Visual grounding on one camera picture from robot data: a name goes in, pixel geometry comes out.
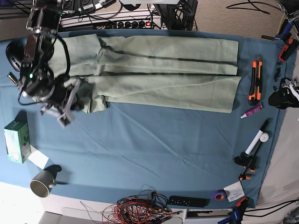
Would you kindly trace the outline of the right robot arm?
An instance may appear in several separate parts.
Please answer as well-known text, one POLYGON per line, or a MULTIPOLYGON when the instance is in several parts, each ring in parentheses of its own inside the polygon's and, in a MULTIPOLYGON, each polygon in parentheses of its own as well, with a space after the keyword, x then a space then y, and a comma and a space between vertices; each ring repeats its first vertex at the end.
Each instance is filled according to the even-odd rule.
POLYGON ((32 98, 35 103, 43 103, 42 113, 49 113, 58 120, 71 122, 75 119, 72 109, 80 109, 76 93, 80 81, 64 86, 70 79, 70 55, 65 41, 58 35, 64 1, 35 0, 26 25, 30 34, 21 62, 20 78, 17 87, 19 96, 32 98), (62 43, 66 57, 66 70, 57 77, 48 65, 54 54, 52 39, 62 43))

